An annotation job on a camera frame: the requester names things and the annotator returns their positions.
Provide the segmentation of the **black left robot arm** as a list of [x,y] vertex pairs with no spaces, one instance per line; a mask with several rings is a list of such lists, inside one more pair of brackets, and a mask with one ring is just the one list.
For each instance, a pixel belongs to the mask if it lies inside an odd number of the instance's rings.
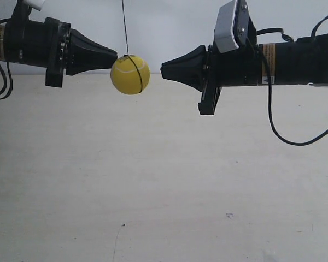
[[92,70],[110,69],[118,58],[116,51],[100,45],[70,23],[47,17],[33,21],[33,9],[43,1],[17,1],[8,19],[0,19],[0,61],[45,68],[45,84],[62,87],[63,76]]

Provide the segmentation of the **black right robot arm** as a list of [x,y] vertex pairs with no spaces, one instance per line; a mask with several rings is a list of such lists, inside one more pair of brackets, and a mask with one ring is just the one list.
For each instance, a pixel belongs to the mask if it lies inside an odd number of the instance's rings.
[[328,85],[328,34],[283,43],[257,44],[220,53],[215,45],[200,45],[162,63],[166,80],[202,93],[198,110],[213,115],[222,88],[273,85]]

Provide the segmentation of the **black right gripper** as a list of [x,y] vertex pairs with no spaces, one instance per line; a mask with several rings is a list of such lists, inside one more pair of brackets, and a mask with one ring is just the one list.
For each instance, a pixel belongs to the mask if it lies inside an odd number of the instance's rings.
[[[202,66],[207,55],[205,70],[202,68],[175,68]],[[165,80],[188,85],[202,92],[198,102],[201,115],[214,115],[223,87],[258,84],[261,78],[259,46],[248,43],[237,50],[221,53],[216,44],[206,50],[200,45],[191,52],[163,62],[160,69]]]

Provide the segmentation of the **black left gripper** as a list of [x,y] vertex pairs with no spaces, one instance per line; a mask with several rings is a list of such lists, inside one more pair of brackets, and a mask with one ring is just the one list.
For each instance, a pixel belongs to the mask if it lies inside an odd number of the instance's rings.
[[[6,61],[45,69],[45,85],[61,88],[63,73],[76,75],[92,70],[110,69],[117,60],[117,52],[98,44],[71,25],[47,17],[43,22],[30,20],[33,4],[17,1],[5,26],[4,58]],[[70,39],[71,53],[93,51],[106,55],[78,56],[68,60]]]

